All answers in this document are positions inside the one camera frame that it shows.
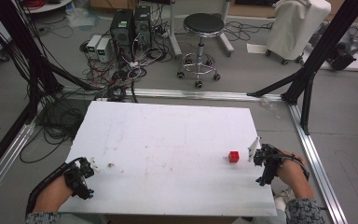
red block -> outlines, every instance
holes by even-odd
[[[229,162],[237,162],[240,159],[240,153],[238,151],[230,151],[228,154]]]

patterned sleeve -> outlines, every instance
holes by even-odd
[[[315,200],[295,199],[287,204],[287,208],[290,212],[289,223],[324,223],[321,209]]]
[[[60,223],[58,213],[30,213],[25,219],[26,224],[58,224]]]

white cloth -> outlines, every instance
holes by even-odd
[[[330,3],[324,0],[277,2],[276,20],[268,37],[267,48],[285,60],[294,60],[301,54],[330,10]]]

concrete floor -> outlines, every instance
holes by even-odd
[[[40,21],[57,21],[62,18],[62,11],[55,11],[41,16]],[[265,24],[265,21],[231,19],[254,25]],[[55,28],[63,27],[66,21],[54,24]],[[79,51],[79,46],[92,34],[105,33],[110,20],[99,20],[96,27],[88,30],[68,27],[55,30],[62,38],[54,34],[42,36],[42,41],[52,52],[54,57],[67,71],[84,77],[82,71],[87,67],[86,58]],[[207,39],[206,51],[216,60],[216,67],[221,80],[213,81],[212,77],[203,79],[204,87],[201,91],[221,92],[252,92],[287,77],[297,71],[299,64],[280,64],[278,57],[267,58],[263,54],[247,53],[246,43],[266,44],[269,31],[261,30],[252,34],[248,41],[232,41],[235,52],[228,57],[216,39]],[[194,50],[198,39],[185,35],[177,36],[182,51]],[[146,67],[147,75],[135,84],[137,89],[198,91],[194,88],[194,79],[188,77],[183,80],[176,78],[179,61],[155,63]],[[74,85],[62,78],[58,80],[65,87]],[[15,118],[25,105],[26,82],[20,77],[12,62],[0,62],[0,140],[10,128]],[[287,87],[274,91],[275,94],[284,93]],[[276,147],[303,153],[300,140],[296,133],[295,124],[284,103],[277,103],[280,119],[262,107],[259,103],[244,103],[230,101],[195,101],[195,100],[164,100],[140,98],[142,103],[178,104],[178,105],[215,105],[239,106],[251,108],[255,120],[257,133],[263,141]],[[343,209],[348,223],[358,223],[358,72],[334,72],[320,70],[314,80],[312,102],[310,108],[310,136],[316,146],[324,169],[329,177],[334,192]],[[0,184],[0,223],[22,223],[27,198],[34,186],[53,169],[65,161],[69,153],[71,142],[62,144],[57,151],[45,160],[33,164],[25,164],[15,160],[5,178]],[[49,151],[52,146],[46,144],[42,137],[36,138],[26,156],[38,158]],[[314,180],[312,186],[317,192],[317,199],[324,204],[323,198],[317,190]],[[276,184],[277,189],[284,186]],[[328,213],[324,214],[327,223],[332,221]]]

round stool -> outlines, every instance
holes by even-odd
[[[200,75],[214,72],[213,79],[220,79],[220,75],[214,67],[213,57],[203,52],[203,37],[215,37],[221,35],[224,28],[225,24],[223,21],[211,14],[196,13],[185,18],[184,29],[191,35],[200,36],[200,42],[196,53],[188,53],[182,58],[176,74],[177,77],[184,78],[185,72],[195,74],[197,76],[197,88],[202,87]]]

